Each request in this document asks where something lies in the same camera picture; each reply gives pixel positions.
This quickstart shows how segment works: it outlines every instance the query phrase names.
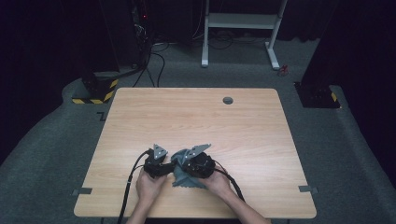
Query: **human hand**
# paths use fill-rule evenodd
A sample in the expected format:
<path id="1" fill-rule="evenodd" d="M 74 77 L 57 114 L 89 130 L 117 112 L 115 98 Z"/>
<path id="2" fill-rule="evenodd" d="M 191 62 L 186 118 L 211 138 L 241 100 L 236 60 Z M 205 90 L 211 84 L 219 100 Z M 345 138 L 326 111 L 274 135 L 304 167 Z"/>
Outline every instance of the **human hand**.
<path id="1" fill-rule="evenodd" d="M 140 170 L 139 177 L 136 181 L 137 195 L 140 201 L 154 202 L 157 196 L 160 194 L 163 183 L 166 180 L 167 175 L 155 176 L 152 178 L 149 173 Z"/>
<path id="2" fill-rule="evenodd" d="M 198 181 L 203 183 L 207 189 L 218 195 L 220 198 L 222 195 L 232 191 L 230 187 L 230 180 L 227 178 L 227 176 L 217 171 L 213 172 L 213 174 L 208 178 L 198 178 Z"/>

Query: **hand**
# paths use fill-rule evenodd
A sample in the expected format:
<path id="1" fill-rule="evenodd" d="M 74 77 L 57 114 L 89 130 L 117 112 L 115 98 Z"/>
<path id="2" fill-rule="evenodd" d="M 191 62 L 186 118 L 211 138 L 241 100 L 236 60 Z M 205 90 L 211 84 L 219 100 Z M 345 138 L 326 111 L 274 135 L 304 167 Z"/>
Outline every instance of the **hand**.
<path id="1" fill-rule="evenodd" d="M 220 172 L 213 172 L 213 174 L 205 179 L 198 178 L 198 181 L 203 183 L 212 193 L 220 196 L 229 193 L 231 190 L 230 180 L 224 174 Z"/>
<path id="2" fill-rule="evenodd" d="M 167 175 L 162 175 L 152 178 L 149 173 L 144 171 L 144 169 L 141 169 L 136 181 L 136 190 L 137 195 L 139 196 L 139 201 L 150 203 L 154 202 L 163 187 L 166 177 Z"/>
<path id="3" fill-rule="evenodd" d="M 131 216 L 128 218 L 127 224 L 145 223 L 149 209 L 160 194 L 166 177 L 167 175 L 162 175 L 152 178 L 144 169 L 140 170 L 139 177 L 136 181 L 136 191 L 139 200 Z"/>

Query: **wooden table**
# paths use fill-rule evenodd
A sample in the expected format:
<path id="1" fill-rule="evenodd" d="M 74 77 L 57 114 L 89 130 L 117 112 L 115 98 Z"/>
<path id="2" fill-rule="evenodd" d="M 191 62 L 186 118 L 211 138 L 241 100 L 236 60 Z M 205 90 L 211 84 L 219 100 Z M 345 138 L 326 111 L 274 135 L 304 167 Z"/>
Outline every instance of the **wooden table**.
<path id="1" fill-rule="evenodd" d="M 233 103 L 223 103 L 232 97 Z M 316 215 L 290 129 L 272 89 L 121 88 L 108 113 L 75 207 L 79 217 L 117 217 L 129 173 L 137 157 L 158 144 L 165 162 L 184 148 L 205 152 L 236 180 L 246 202 L 268 218 Z M 137 201 L 134 174 L 125 216 Z M 170 174 L 149 217 L 235 217 L 205 189 L 172 187 Z"/>

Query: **dark background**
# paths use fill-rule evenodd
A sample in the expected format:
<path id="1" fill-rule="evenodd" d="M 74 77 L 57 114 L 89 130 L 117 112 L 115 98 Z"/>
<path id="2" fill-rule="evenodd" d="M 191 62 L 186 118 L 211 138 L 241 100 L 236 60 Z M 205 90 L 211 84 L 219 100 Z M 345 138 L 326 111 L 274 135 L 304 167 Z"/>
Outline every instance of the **dark background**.
<path id="1" fill-rule="evenodd" d="M 1 161 L 39 120 L 62 103 L 63 87 L 81 77 L 81 71 L 76 66 L 78 52 L 91 72 L 114 70 L 121 62 L 128 64 L 129 58 L 135 60 L 129 52 L 117 51 L 123 48 L 114 45 L 117 37 L 109 32 L 113 29 L 113 26 L 108 26 L 111 22 L 106 23 L 111 21 L 108 15 L 114 14 L 100 11 L 101 4 L 106 6 L 106 1 L 82 2 L 76 5 L 73 5 L 76 1 L 49 0 L 0 3 Z M 114 2 L 125 4 L 125 1 Z M 175 2 L 157 3 L 163 4 L 165 11 L 166 6 L 178 6 Z M 184 4 L 183 7 L 190 7 L 191 10 L 173 10 L 179 15 L 177 18 L 185 17 L 191 22 L 194 28 L 187 29 L 190 33 L 196 27 L 200 2 L 186 2 L 190 5 Z M 211 10 L 274 13 L 279 6 L 277 0 L 225 2 L 221 6 L 220 0 L 213 0 Z M 304 80 L 310 85 L 334 84 L 343 88 L 361 132 L 396 186 L 396 76 L 392 68 L 396 60 L 395 2 L 345 0 L 337 3 L 331 0 L 289 1 L 278 39 L 298 37 L 306 41 L 322 37 L 309 65 L 310 72 L 305 74 Z M 86 27 L 76 26 L 71 19 L 78 11 L 86 13 L 82 14 L 92 23 Z M 127 30 L 129 19 L 125 17 L 123 20 Z M 135 51 L 134 47 L 131 44 L 129 49 Z"/>

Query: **black cable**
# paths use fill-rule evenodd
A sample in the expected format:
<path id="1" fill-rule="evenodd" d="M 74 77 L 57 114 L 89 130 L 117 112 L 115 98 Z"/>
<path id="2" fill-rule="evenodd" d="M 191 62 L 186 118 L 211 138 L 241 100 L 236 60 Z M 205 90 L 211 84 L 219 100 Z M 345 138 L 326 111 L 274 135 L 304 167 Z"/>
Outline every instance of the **black cable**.
<path id="1" fill-rule="evenodd" d="M 227 176 L 227 178 L 228 178 L 228 179 L 231 181 L 231 183 L 233 184 L 233 188 L 235 189 L 236 194 L 238 194 L 238 197 L 239 197 L 242 201 L 245 201 L 244 196 L 242 195 L 242 191 L 241 191 L 241 189 L 239 188 L 239 186 L 236 184 L 236 181 L 233 179 L 233 177 L 230 176 L 229 174 L 227 174 L 226 172 L 221 171 L 221 170 L 219 170 L 219 169 L 214 168 L 214 170 L 217 171 L 217 172 L 219 172 L 219 173 L 221 173 L 221 174 L 223 174 L 223 175 L 225 175 L 225 176 Z"/>
<path id="2" fill-rule="evenodd" d="M 143 167 L 143 166 L 144 166 L 144 165 L 136 166 L 136 168 L 134 168 L 134 171 L 137 170 L 137 169 L 140 168 L 140 167 Z"/>
<path id="3" fill-rule="evenodd" d="M 160 74 L 158 74 L 157 77 L 157 87 L 160 87 L 160 78 L 161 78 L 161 74 L 163 73 L 163 68 L 165 67 L 165 59 L 163 58 L 162 55 L 158 54 L 158 53 L 152 53 L 154 55 L 157 55 L 158 57 L 160 57 L 163 60 L 163 67 L 161 68 Z"/>
<path id="4" fill-rule="evenodd" d="M 142 72 L 140 73 L 139 77 L 137 78 L 136 82 L 134 83 L 134 85 L 133 85 L 132 87 L 135 87 L 135 86 L 136 86 L 137 82 L 138 82 L 139 79 L 142 77 L 143 73 L 146 71 L 146 68 L 147 68 L 147 67 L 145 67 L 145 68 L 142 70 Z"/>
<path id="5" fill-rule="evenodd" d="M 219 36 L 219 35 L 214 35 L 214 37 L 216 38 L 216 40 L 218 40 L 218 41 L 228 41 L 228 40 L 230 40 L 230 43 L 226 46 L 226 47 L 223 47 L 223 48 L 218 48 L 218 47 L 214 47 L 213 45 L 210 45 L 209 43 L 207 44 L 209 47 L 211 47 L 212 49 L 227 49 L 227 48 L 229 48 L 232 44 L 233 44 L 233 37 L 232 36 L 230 36 L 230 35 L 228 35 L 228 39 L 224 39 L 222 36 Z"/>
<path id="6" fill-rule="evenodd" d="M 153 46 L 160 46 L 162 44 L 166 44 L 166 47 L 164 49 L 157 49 L 157 50 L 152 51 L 152 53 L 164 51 L 164 50 L 168 49 L 169 46 L 170 46 L 169 42 L 164 42 L 164 43 L 161 43 L 161 44 L 157 43 L 157 44 L 154 44 Z"/>
<path id="7" fill-rule="evenodd" d="M 151 81 L 152 87 L 155 87 L 154 80 L 152 79 L 152 76 L 151 76 L 151 73 L 150 73 L 148 67 L 146 68 L 146 71 L 148 71 L 148 77 L 149 77 L 149 80 Z"/>
<path id="8" fill-rule="evenodd" d="M 206 169 L 213 169 L 214 171 L 217 171 L 217 172 L 219 172 L 219 173 L 221 173 L 221 174 L 227 176 L 227 178 L 228 178 L 228 179 L 231 181 L 231 183 L 233 184 L 233 188 L 235 189 L 236 194 L 238 195 L 238 197 L 239 197 L 242 201 L 245 201 L 245 198 L 244 198 L 244 196 L 242 195 L 242 191 L 241 191 L 241 189 L 239 188 L 239 186 L 236 184 L 236 181 L 233 179 L 233 177 L 230 176 L 230 175 L 225 171 L 225 169 L 221 166 L 220 163 L 218 163 L 217 161 L 214 161 L 214 162 L 217 163 L 217 164 L 223 169 L 223 171 L 222 171 L 222 170 L 219 170 L 219 169 L 216 169 L 216 168 L 208 167 L 208 166 L 205 166 L 205 165 L 200 165 L 200 164 L 194 164 L 194 165 L 201 166 L 201 167 L 204 167 L 204 168 L 206 168 Z"/>
<path id="9" fill-rule="evenodd" d="M 134 75 L 134 74 L 138 73 L 141 70 L 142 70 L 142 68 L 138 67 L 138 68 L 136 68 L 136 69 L 134 69 L 132 71 L 129 71 L 129 72 L 126 72 L 126 73 L 123 73 L 123 74 L 119 74 L 119 75 L 116 75 L 114 77 L 101 77 L 100 80 L 120 79 L 122 77 L 128 77 L 128 76 Z"/>
<path id="10" fill-rule="evenodd" d="M 219 9 L 219 13 L 220 13 L 221 10 L 222 10 L 222 5 L 223 5 L 223 3 L 224 3 L 224 0 L 221 1 L 221 6 L 220 6 L 220 9 Z"/>
<path id="11" fill-rule="evenodd" d="M 148 150 L 145 151 L 145 152 L 143 152 L 143 153 L 139 156 L 139 158 L 137 158 L 136 162 L 134 163 L 134 168 L 132 169 L 131 173 L 129 174 L 128 182 L 127 182 L 126 188 L 125 188 L 125 193 L 124 193 L 124 198 L 123 198 L 123 202 L 122 202 L 122 208 L 121 208 L 121 211 L 120 211 L 119 220 L 117 221 L 118 224 L 121 224 L 122 219 L 123 219 L 123 214 L 124 214 L 124 212 L 125 212 L 126 203 L 127 203 L 127 201 L 128 201 L 128 195 L 129 195 L 129 189 L 130 189 L 130 187 L 131 187 L 132 177 L 133 177 L 134 171 L 137 169 L 136 165 L 139 163 L 140 159 L 142 159 L 142 157 L 143 157 L 144 155 L 146 155 L 146 154 L 149 154 L 149 151 L 148 151 Z"/>
<path id="12" fill-rule="evenodd" d="M 212 35 L 218 41 L 229 41 L 229 40 L 233 41 L 233 37 L 228 33 L 225 33 L 224 35 L 216 35 L 212 33 Z"/>
<path id="13" fill-rule="evenodd" d="M 195 38 L 195 35 L 198 33 L 198 31 L 199 31 L 199 28 L 200 28 L 200 26 L 201 26 L 201 21 L 202 21 L 202 15 L 204 14 L 204 1 L 201 1 L 201 13 L 200 13 L 200 16 L 199 16 L 199 22 L 198 22 L 198 25 L 197 25 L 197 29 L 195 30 L 195 33 L 192 35 L 192 39 L 194 39 Z"/>
<path id="14" fill-rule="evenodd" d="M 254 37 L 251 40 L 238 40 L 238 39 L 234 39 L 233 42 L 237 43 L 237 44 L 256 44 L 256 43 L 260 43 L 260 42 L 265 42 L 267 40 L 267 38 L 258 38 L 258 37 Z"/>

